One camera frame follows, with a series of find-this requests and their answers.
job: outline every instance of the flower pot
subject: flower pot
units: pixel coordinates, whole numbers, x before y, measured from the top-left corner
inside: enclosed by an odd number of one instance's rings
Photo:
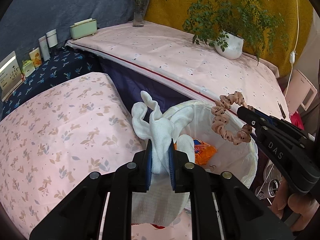
[[[143,27],[149,0],[134,0],[133,27]]]
[[[236,59],[239,58],[242,54],[242,47],[244,43],[244,39],[239,36],[234,36],[230,33],[223,32],[225,35],[228,36],[223,38],[224,41],[228,43],[228,47],[222,51],[221,47],[215,44],[215,48],[217,52],[228,59]]]

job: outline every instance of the yellow curtain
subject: yellow curtain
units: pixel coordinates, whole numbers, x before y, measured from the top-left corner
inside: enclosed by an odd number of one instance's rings
[[[182,30],[183,22],[188,18],[187,10],[196,0],[151,0],[145,19],[147,21]],[[285,51],[281,42],[274,44],[273,54],[263,52],[261,58],[279,68],[280,76],[290,73],[289,53],[294,49],[297,35],[297,6],[296,0],[264,0],[264,5],[270,12],[280,12],[285,20],[286,33],[289,35],[289,47]],[[308,0],[298,0],[300,30],[297,44],[296,61],[301,54],[309,35],[312,22],[312,5]]]

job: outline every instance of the human hand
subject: human hand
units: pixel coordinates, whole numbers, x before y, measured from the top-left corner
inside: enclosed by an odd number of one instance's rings
[[[319,207],[319,203],[310,194],[300,196],[295,193],[289,196],[288,183],[283,179],[270,209],[281,219],[287,204],[293,212],[301,214],[290,228],[293,232],[305,229]]]

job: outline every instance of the brown hair tie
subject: brown hair tie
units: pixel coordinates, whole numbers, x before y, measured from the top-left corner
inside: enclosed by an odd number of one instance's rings
[[[231,131],[226,130],[224,127],[229,123],[229,116],[225,114],[225,112],[227,109],[230,109],[234,103],[250,110],[254,109],[252,106],[246,104],[243,95],[237,91],[228,96],[221,95],[220,100],[215,101],[215,103],[216,106],[211,109],[211,113],[215,115],[211,129],[221,135],[224,140],[233,142],[234,145],[239,145],[242,142],[251,142],[250,133],[252,133],[252,126],[245,124],[236,135],[233,135]]]

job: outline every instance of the dark blue floral tablecloth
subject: dark blue floral tablecloth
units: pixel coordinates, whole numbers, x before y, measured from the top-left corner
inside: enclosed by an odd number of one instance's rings
[[[56,56],[36,68],[4,102],[2,119],[41,92],[89,72],[102,72],[96,56],[70,47],[60,48]]]

